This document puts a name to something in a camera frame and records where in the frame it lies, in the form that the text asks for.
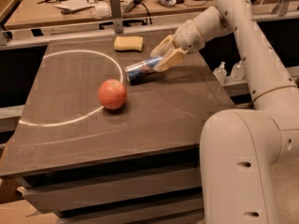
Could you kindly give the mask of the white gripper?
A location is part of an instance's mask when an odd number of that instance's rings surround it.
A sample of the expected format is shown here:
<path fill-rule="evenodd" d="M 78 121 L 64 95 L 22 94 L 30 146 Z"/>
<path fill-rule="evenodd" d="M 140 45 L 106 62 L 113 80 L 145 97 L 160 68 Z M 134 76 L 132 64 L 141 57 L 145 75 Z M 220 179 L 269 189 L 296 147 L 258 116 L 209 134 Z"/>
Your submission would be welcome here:
<path fill-rule="evenodd" d="M 177 28 L 174 36 L 168 35 L 151 51 L 151 57 L 162 57 L 155 65 L 154 70 L 156 72 L 164 72 L 178 65 L 185 59 L 187 53 L 195 53 L 202 49 L 205 44 L 205 39 L 196 23 L 193 20 L 185 21 Z"/>

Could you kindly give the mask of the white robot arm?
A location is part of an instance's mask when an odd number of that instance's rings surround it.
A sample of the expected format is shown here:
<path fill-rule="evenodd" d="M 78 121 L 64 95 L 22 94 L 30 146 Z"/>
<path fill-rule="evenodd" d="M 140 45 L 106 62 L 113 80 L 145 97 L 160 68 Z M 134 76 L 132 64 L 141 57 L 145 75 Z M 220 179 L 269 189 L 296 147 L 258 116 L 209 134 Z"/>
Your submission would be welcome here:
<path fill-rule="evenodd" d="M 217 0 L 167 36 L 152 55 L 163 72 L 189 53 L 233 34 L 253 107 L 211 116 L 200 137 L 203 224 L 279 224 L 271 164 L 294 159 L 299 88 L 254 20 L 250 0 Z"/>

